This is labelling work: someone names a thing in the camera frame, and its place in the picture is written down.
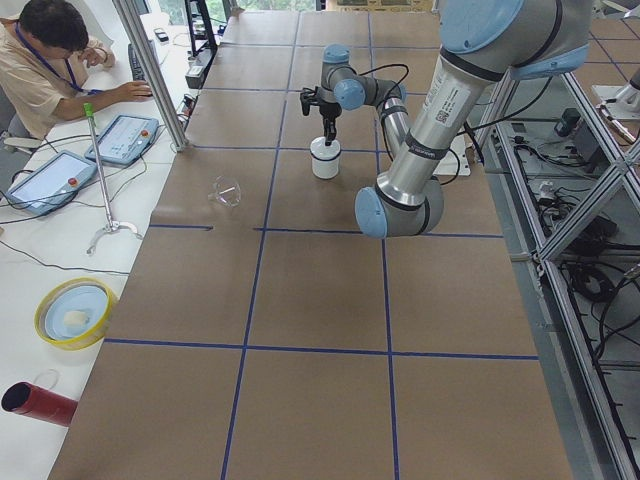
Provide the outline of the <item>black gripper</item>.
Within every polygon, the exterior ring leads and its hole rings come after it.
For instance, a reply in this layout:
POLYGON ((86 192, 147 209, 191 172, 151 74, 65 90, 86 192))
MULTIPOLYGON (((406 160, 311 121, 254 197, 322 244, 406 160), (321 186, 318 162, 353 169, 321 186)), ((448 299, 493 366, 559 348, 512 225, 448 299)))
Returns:
POLYGON ((340 104, 320 99, 319 111, 323 117, 324 145, 329 146, 336 138, 335 122, 340 116, 340 104))

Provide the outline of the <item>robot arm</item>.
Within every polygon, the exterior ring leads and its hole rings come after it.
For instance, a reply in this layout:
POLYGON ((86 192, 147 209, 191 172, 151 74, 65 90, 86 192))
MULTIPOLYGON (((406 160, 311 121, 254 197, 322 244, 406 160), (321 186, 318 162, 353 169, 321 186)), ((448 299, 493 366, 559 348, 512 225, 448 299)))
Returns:
POLYGON ((443 213, 434 176, 485 88, 503 79, 571 72, 588 56, 589 1, 449 1, 440 16, 441 48, 430 90, 415 119, 401 87, 359 75, 349 51, 323 52, 322 105, 377 110, 393 160, 355 199, 362 233, 373 238, 413 236, 433 229, 443 213))

